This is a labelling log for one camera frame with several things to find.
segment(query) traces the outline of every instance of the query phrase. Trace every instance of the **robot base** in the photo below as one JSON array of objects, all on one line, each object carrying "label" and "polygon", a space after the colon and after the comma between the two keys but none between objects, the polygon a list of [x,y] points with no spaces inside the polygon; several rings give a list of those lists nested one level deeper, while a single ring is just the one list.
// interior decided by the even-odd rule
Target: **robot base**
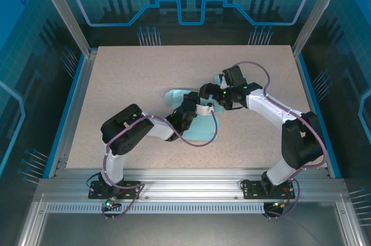
[{"label": "robot base", "polygon": [[243,198],[245,200],[286,200],[288,195],[283,191],[287,188],[290,191],[290,200],[295,198],[295,192],[292,183],[284,182],[279,186],[275,186],[272,189],[271,194],[267,196],[263,187],[261,186],[261,181],[243,180],[240,183],[240,187],[243,190]]},{"label": "robot base", "polygon": [[[123,180],[117,184],[120,186],[135,186],[139,185],[140,181]],[[110,197],[116,196],[118,200],[132,200],[134,199],[135,195],[135,189],[120,190],[97,180],[91,182],[88,198],[91,200],[106,200]]]}]

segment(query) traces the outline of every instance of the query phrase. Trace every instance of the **robotic arm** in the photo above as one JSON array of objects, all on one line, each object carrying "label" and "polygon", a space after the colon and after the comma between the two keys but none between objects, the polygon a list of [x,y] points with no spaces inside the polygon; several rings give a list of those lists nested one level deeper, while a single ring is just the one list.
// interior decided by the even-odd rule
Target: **robotic arm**
[{"label": "robotic arm", "polygon": [[[286,183],[299,168],[323,154],[314,135],[293,114],[303,118],[322,136],[317,116],[312,112],[303,114],[300,111],[292,110],[276,99],[267,97],[265,90],[260,85],[254,82],[247,83],[239,66],[223,70],[219,77],[221,85],[205,84],[200,88],[199,93],[190,92],[184,95],[181,106],[167,116],[166,120],[182,135],[184,131],[189,129],[192,120],[197,115],[212,113],[213,106],[211,104],[200,105],[200,97],[209,99],[210,96],[226,110],[249,108],[268,119],[281,130],[282,136],[282,158],[261,176],[261,186],[266,196],[269,197],[276,189],[280,189],[280,185]],[[106,144],[116,138],[110,145],[111,152],[108,154],[106,163],[106,173],[111,182],[115,184],[121,185],[123,182],[122,171],[125,154],[131,151],[143,137],[146,135],[155,136],[168,142],[178,138],[166,121],[162,122],[154,118],[144,119],[123,135],[118,136],[125,128],[144,116],[146,114],[137,105],[132,104],[110,118],[101,127],[103,141]],[[112,187],[104,175],[102,172],[99,175],[99,180],[106,186],[107,195],[111,197],[113,194],[117,194],[119,189]]]}]

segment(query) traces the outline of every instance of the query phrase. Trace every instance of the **work surface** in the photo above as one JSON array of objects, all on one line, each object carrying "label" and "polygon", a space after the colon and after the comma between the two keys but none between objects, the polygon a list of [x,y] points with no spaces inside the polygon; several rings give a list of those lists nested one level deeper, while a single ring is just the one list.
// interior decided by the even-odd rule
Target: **work surface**
[{"label": "work surface", "polygon": [[[68,168],[101,168],[104,145],[100,127],[132,103],[146,113],[165,117],[165,93],[198,89],[237,62],[250,60],[271,75],[268,93],[282,103],[307,112],[290,46],[120,46],[99,47],[83,102]],[[241,66],[248,82],[262,86],[265,74],[250,64]],[[127,154],[126,168],[264,168],[281,157],[281,134],[254,111],[223,111],[219,137],[196,148],[145,137]]]}]

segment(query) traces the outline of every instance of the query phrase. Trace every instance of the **enclosure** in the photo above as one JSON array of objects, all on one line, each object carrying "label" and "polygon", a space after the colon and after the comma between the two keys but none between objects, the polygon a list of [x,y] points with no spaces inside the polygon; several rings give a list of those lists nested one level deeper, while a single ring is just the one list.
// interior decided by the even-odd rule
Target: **enclosure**
[{"label": "enclosure", "polygon": [[[0,5],[2,245],[369,245],[371,0]],[[319,119],[329,158],[297,176],[292,214],[268,221],[275,199],[247,200],[239,186],[281,158],[280,132],[215,106],[207,147],[146,137],[127,154],[125,180],[146,186],[106,222],[106,200],[86,187],[102,170],[102,123],[132,103],[166,117],[176,95],[244,60],[269,71],[269,95]],[[241,69],[265,85],[258,68]],[[207,142],[213,127],[198,119],[183,135]]]}]

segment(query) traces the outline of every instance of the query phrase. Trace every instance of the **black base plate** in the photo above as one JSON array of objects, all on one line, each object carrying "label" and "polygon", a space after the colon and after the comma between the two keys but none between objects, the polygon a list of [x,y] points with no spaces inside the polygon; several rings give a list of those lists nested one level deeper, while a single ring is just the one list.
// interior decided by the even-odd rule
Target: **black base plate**
[{"label": "black base plate", "polygon": [[[140,181],[122,181],[119,183],[120,186],[135,186],[139,185]],[[101,181],[92,181],[90,184],[90,191],[88,198],[91,200],[106,200],[112,197],[114,194],[109,190],[106,184]],[[118,200],[132,200],[136,195],[135,189],[127,190],[125,193],[119,194],[117,196]]]},{"label": "black base plate", "polygon": [[[293,189],[292,183],[285,182],[275,187],[275,189],[271,192],[271,195],[267,196],[260,184],[260,181],[243,180],[240,183],[240,187],[243,191],[243,198],[245,200],[285,200],[288,198],[288,196],[284,191],[282,191],[282,189]],[[294,198],[295,192],[292,190],[292,192],[290,192],[290,199]]]}]

